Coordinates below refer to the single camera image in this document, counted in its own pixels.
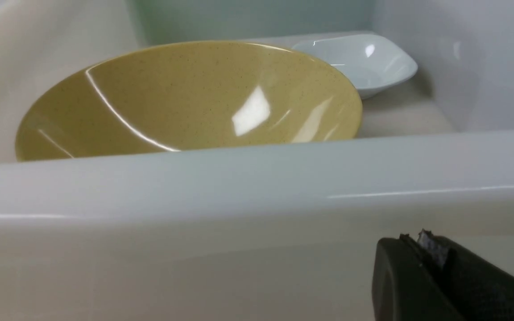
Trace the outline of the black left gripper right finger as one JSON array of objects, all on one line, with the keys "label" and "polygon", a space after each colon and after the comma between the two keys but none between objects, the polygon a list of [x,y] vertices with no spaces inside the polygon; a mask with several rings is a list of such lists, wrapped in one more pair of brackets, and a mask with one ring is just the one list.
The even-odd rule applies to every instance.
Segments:
[{"label": "black left gripper right finger", "polygon": [[410,312],[425,321],[514,321],[514,276],[445,236],[401,235],[424,276]]}]

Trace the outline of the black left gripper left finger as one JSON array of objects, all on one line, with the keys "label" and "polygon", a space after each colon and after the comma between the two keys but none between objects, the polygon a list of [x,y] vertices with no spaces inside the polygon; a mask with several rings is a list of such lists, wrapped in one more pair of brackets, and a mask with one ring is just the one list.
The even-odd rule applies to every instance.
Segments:
[{"label": "black left gripper left finger", "polygon": [[376,321],[461,321],[435,280],[430,256],[411,238],[377,242],[372,280]]}]

